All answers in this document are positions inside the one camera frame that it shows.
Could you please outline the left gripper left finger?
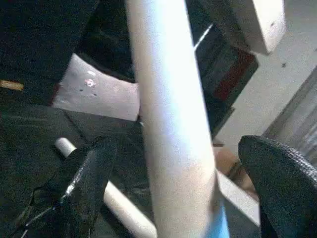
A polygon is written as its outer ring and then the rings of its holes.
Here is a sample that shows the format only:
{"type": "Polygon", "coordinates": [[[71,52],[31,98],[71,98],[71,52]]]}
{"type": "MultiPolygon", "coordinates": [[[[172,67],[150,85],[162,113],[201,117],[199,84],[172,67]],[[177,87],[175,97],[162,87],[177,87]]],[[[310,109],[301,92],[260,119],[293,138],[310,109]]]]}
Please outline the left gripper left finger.
{"type": "Polygon", "coordinates": [[[13,238],[91,238],[118,152],[116,135],[75,149],[53,176],[35,188],[13,238]]]}

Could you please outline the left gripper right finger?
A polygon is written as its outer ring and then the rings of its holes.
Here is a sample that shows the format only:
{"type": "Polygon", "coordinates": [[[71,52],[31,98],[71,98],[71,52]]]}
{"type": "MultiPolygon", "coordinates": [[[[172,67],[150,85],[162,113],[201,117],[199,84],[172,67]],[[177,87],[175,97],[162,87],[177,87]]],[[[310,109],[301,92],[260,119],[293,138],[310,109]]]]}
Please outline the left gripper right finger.
{"type": "Polygon", "coordinates": [[[238,144],[259,198],[263,238],[317,236],[317,169],[294,148],[262,136],[238,144]]]}

